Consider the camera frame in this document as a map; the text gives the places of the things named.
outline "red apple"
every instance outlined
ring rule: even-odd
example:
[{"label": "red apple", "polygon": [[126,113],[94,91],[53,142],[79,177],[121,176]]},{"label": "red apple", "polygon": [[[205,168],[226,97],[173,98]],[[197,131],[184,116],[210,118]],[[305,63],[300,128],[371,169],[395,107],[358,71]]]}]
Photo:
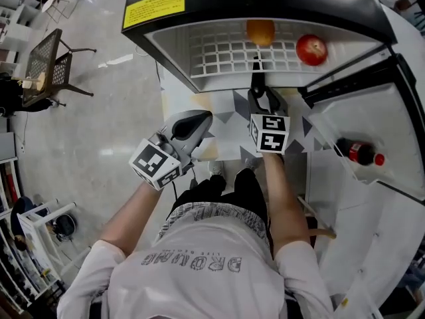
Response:
[{"label": "red apple", "polygon": [[298,39],[297,55],[304,64],[318,66],[327,58],[326,44],[315,35],[304,35]]}]

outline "red bottle cap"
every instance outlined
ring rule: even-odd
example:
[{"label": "red bottle cap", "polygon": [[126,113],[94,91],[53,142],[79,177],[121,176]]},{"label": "red bottle cap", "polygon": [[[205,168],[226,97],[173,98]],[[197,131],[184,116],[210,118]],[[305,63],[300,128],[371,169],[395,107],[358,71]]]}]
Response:
[{"label": "red bottle cap", "polygon": [[385,156],[382,154],[376,154],[374,161],[376,165],[382,166],[385,163]]}]

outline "gray floor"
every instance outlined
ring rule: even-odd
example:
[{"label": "gray floor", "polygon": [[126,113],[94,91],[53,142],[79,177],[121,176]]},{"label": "gray floor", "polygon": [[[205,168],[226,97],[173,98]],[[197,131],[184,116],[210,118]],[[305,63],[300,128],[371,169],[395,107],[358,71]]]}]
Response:
[{"label": "gray floor", "polygon": [[[66,6],[65,15],[73,4]],[[75,201],[77,246],[91,245],[140,184],[128,159],[141,139],[163,123],[155,61],[137,55],[135,45],[120,33],[124,4],[125,0],[80,0],[69,19],[61,17],[58,25],[40,15],[33,23],[37,31],[28,51],[20,56],[25,67],[29,51],[57,27],[69,46],[98,50],[96,54],[74,53],[70,73],[70,83],[93,92],[94,97],[62,91],[58,99],[67,104],[65,108],[28,114],[28,119],[21,112],[12,121],[25,195],[39,195],[45,201],[58,198],[62,204]],[[293,166],[296,189],[303,193],[305,158]],[[226,168],[232,181],[241,164],[230,161]],[[199,181],[209,176],[206,163],[197,164],[195,171]],[[264,169],[259,177],[264,185]],[[178,193],[188,188],[191,178],[190,173],[177,180]],[[140,249],[154,240],[173,201],[173,189],[166,187]]]}]

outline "white t-shirt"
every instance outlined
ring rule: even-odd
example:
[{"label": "white t-shirt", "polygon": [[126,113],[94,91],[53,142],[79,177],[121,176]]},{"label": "white t-shirt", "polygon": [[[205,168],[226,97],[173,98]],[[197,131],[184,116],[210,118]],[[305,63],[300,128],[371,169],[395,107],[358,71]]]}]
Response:
[{"label": "white t-shirt", "polygon": [[305,319],[332,317],[309,244],[292,242],[273,261],[267,244],[241,220],[186,217],[128,258],[96,242],[60,299],[58,318],[88,318],[92,300],[105,289],[102,319],[287,318],[285,288]]}]

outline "shoe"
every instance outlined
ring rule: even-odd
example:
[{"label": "shoe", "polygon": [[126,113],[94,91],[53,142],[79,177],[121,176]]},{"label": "shoe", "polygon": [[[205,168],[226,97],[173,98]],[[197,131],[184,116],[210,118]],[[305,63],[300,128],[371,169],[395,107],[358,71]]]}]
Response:
[{"label": "shoe", "polygon": [[59,107],[59,103],[56,100],[50,99],[50,101],[52,102],[51,108],[55,109]]},{"label": "shoe", "polygon": [[257,170],[260,164],[261,164],[261,158],[251,158],[251,159],[246,158],[245,159],[245,168],[248,168],[249,170],[252,170],[253,172]]},{"label": "shoe", "polygon": [[208,162],[208,171],[210,176],[220,175],[224,177],[224,164],[223,161],[210,161]]}]

